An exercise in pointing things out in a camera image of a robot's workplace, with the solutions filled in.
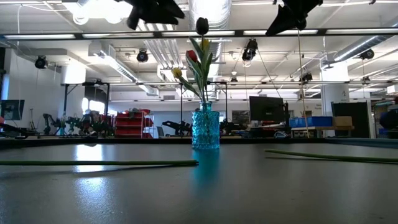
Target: tulip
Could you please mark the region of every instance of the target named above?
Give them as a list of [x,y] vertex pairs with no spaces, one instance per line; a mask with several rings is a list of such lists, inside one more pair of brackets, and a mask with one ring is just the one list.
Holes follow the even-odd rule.
[[172,73],[173,73],[174,78],[180,79],[182,77],[182,72],[181,72],[181,69],[179,69],[179,68],[173,68]]
[[205,35],[209,32],[209,21],[205,18],[200,17],[197,20],[197,33],[199,35]]
[[190,58],[193,62],[198,62],[198,57],[193,50],[187,50],[186,56]]
[[203,39],[203,41],[200,43],[200,47],[202,50],[205,50],[205,49],[207,49],[209,44],[210,44],[210,41],[208,39]]

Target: blue glass vase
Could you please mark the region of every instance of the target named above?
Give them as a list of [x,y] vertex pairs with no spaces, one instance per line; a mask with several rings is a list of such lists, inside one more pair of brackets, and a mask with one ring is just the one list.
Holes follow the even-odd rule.
[[220,113],[211,110],[211,102],[200,103],[192,114],[192,148],[197,151],[220,149]]

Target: gray table surface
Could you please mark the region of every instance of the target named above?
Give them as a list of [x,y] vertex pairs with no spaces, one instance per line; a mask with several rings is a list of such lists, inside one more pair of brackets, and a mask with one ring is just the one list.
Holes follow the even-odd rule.
[[398,223],[398,166],[318,161],[263,149],[398,157],[337,144],[31,147],[0,159],[185,160],[197,167],[0,166],[0,223]]

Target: yellow tulip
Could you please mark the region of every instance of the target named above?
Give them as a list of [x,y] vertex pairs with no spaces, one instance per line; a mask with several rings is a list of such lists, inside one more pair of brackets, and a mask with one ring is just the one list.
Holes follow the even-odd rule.
[[202,50],[207,49],[207,47],[209,46],[210,41],[209,39],[204,39],[201,43],[200,43],[200,47]]
[[173,68],[172,73],[173,73],[174,78],[180,79],[182,77],[182,71],[179,68]]

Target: cardboard box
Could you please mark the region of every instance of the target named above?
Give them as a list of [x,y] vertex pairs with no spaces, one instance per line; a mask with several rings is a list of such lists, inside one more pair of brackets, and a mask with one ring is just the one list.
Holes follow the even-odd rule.
[[333,125],[336,127],[347,127],[353,125],[353,118],[350,116],[333,117]]

